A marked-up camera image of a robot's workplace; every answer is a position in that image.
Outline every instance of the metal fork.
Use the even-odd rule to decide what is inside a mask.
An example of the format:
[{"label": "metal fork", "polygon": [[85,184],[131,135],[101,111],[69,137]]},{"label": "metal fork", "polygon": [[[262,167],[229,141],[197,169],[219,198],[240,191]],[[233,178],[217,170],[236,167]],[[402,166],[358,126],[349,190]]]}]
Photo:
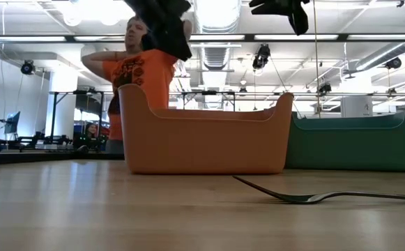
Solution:
[{"label": "metal fork", "polygon": [[389,195],[389,194],[379,194],[373,192],[327,192],[317,195],[284,195],[278,192],[273,192],[265,189],[259,185],[253,184],[252,182],[246,181],[245,179],[233,176],[240,182],[249,185],[257,190],[260,190],[267,195],[281,199],[290,204],[317,204],[324,199],[337,197],[337,196],[361,196],[361,197],[376,197],[376,198],[388,198],[388,199],[405,199],[405,195]]}]

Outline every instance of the wooden table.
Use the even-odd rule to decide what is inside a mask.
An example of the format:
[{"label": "wooden table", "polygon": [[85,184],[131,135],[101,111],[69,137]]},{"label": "wooden table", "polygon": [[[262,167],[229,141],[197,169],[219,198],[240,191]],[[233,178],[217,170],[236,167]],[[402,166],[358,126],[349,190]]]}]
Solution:
[{"label": "wooden table", "polygon": [[[248,176],[287,193],[405,194],[405,173]],[[134,176],[120,161],[0,166],[0,250],[405,251],[405,202],[288,205],[230,176]]]}]

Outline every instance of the person in background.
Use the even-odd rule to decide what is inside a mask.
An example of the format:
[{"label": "person in background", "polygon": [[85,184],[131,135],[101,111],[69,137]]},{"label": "person in background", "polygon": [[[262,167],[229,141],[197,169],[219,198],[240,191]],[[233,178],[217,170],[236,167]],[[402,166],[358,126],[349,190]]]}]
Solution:
[{"label": "person in background", "polygon": [[[192,33],[190,21],[183,21],[187,40]],[[82,57],[83,64],[94,74],[110,81],[114,97],[109,108],[109,140],[107,153],[124,154],[121,130],[120,102],[117,89],[124,84],[138,84],[146,94],[152,109],[166,109],[169,84],[174,77],[177,58],[160,50],[142,51],[142,36],[148,28],[136,16],[128,21],[124,52],[96,52]]]},{"label": "person in background", "polygon": [[89,139],[95,139],[97,137],[97,125],[94,123],[87,123],[84,134]]}]

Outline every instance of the wall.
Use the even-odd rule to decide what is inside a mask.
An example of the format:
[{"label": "wall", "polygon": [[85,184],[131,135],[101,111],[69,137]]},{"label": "wall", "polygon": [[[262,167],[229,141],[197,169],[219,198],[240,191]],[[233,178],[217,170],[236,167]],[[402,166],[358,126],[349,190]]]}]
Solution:
[{"label": "wall", "polygon": [[[49,80],[44,80],[42,90],[41,80],[37,75],[23,75],[19,66],[0,59],[0,119],[21,111],[19,136],[32,136],[45,127]],[[5,139],[3,128],[0,138]]]}]

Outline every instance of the fluorescent light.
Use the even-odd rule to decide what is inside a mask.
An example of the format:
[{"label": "fluorescent light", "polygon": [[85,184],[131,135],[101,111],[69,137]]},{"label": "fluorescent light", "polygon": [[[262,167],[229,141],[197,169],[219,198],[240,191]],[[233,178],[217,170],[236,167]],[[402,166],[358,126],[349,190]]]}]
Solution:
[{"label": "fluorescent light", "polygon": [[63,36],[2,36],[0,42],[65,42]]},{"label": "fluorescent light", "polygon": [[363,34],[349,35],[348,40],[405,40],[405,34]]},{"label": "fluorescent light", "polygon": [[[338,35],[317,35],[318,40],[336,40]],[[255,35],[255,40],[315,40],[315,35]]]},{"label": "fluorescent light", "polygon": [[241,48],[239,44],[191,44],[193,48]]},{"label": "fluorescent light", "polygon": [[94,41],[119,41],[125,40],[124,36],[75,36],[76,41],[80,42],[94,42]]},{"label": "fluorescent light", "polygon": [[218,34],[218,35],[191,35],[190,41],[192,40],[244,40],[244,35],[226,35],[226,34]]}]

